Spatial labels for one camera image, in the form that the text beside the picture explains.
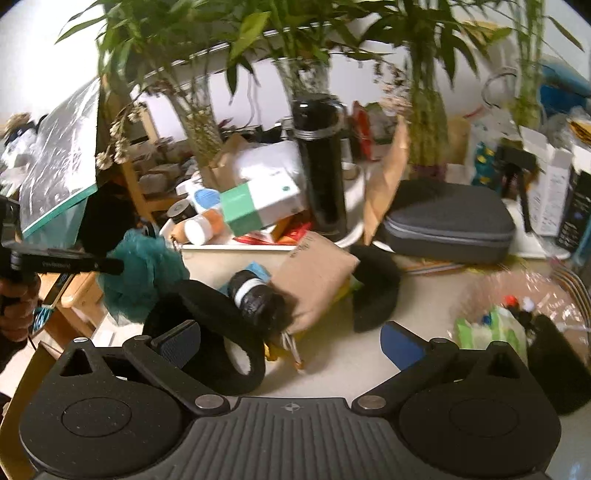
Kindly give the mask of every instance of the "white box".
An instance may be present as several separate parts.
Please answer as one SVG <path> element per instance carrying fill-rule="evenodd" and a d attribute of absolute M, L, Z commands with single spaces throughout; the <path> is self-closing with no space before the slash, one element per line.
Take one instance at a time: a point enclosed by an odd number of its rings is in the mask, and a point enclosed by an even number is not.
<path fill-rule="evenodd" d="M 537 157 L 538 173 L 530 183 L 527 197 L 531 227 L 535 233 L 557 236 L 569 189 L 573 154 L 554 148 L 545 135 L 521 127 L 524 150 Z"/>

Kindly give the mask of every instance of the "ribbed black surface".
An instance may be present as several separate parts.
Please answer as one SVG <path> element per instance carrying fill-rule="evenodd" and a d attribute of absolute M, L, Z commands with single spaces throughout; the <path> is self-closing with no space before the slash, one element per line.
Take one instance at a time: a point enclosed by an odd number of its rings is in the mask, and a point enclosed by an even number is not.
<path fill-rule="evenodd" d="M 38 480 L 54 477 L 42 474 Z M 388 422 L 342 398 L 243 398 L 195 421 L 180 447 L 128 480 L 452 480 L 413 456 Z M 543 480 L 537 473 L 528 480 Z"/>

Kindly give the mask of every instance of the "white bottle cap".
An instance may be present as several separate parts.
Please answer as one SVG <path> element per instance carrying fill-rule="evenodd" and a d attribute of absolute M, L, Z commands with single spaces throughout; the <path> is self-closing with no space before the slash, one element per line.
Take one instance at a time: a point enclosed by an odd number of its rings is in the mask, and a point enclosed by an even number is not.
<path fill-rule="evenodd" d="M 187 219 L 185 225 L 185 236 L 193 245 L 204 245 L 213 238 L 211 223 L 201 215 Z"/>

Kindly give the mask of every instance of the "gray zipper case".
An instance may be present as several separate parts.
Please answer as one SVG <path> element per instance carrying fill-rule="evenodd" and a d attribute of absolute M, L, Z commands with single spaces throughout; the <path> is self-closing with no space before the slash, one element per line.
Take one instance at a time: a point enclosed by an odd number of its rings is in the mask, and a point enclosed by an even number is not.
<path fill-rule="evenodd" d="M 493 190 L 430 179 L 400 183 L 378 232 L 397 254 L 467 264 L 504 260 L 514 235 Z"/>

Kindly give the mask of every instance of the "glass vase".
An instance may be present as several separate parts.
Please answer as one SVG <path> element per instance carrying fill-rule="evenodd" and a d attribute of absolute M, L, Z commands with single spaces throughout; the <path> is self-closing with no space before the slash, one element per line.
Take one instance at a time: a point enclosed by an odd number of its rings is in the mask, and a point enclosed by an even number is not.
<path fill-rule="evenodd" d="M 217 188 L 212 163 L 222 147 L 222 138 L 213 116 L 207 77 L 193 79 L 183 85 L 182 92 L 168 97 L 183 125 L 203 185 Z"/>
<path fill-rule="evenodd" d="M 538 62 L 521 62 L 521 86 L 519 95 L 511 106 L 511 115 L 516 125 L 539 130 L 542 121 L 542 107 L 538 92 L 542 82 L 542 67 Z"/>
<path fill-rule="evenodd" d="M 329 93 L 329 65 L 320 60 L 278 59 L 273 64 L 291 102 L 304 93 Z"/>
<path fill-rule="evenodd" d="M 539 130 L 542 121 L 540 88 L 542 86 L 542 46 L 544 43 L 545 0 L 524 2 L 525 25 L 514 19 L 519 52 L 519 93 L 511 106 L 516 125 Z"/>
<path fill-rule="evenodd" d="M 447 116 L 435 81 L 435 59 L 428 44 L 408 47 L 413 66 L 407 113 L 410 178 L 445 180 L 449 150 Z"/>

